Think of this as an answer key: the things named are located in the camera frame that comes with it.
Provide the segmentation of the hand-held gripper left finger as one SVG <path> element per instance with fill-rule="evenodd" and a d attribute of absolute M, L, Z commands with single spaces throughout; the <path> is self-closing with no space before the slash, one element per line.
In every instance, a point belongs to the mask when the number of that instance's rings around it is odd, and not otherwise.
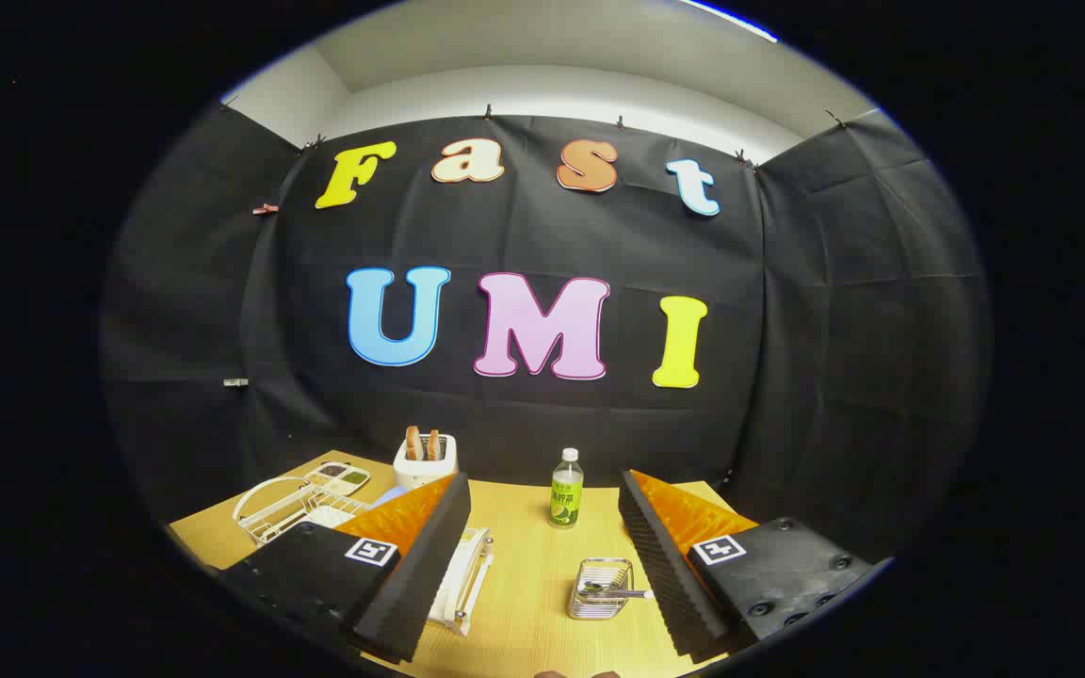
<path fill-rule="evenodd" d="M 448 474 L 337 527 L 301 521 L 219 583 L 319 648 L 399 664 L 413 660 L 470 509 L 468 476 Z"/>

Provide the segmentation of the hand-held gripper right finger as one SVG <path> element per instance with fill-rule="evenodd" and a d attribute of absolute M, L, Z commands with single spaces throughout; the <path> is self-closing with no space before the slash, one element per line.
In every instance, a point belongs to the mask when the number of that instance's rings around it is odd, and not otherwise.
<path fill-rule="evenodd" d="M 674 649 L 697 662 L 797 634 L 893 563 L 805 520 L 758 523 L 636 469 L 621 473 L 617 508 Z"/>

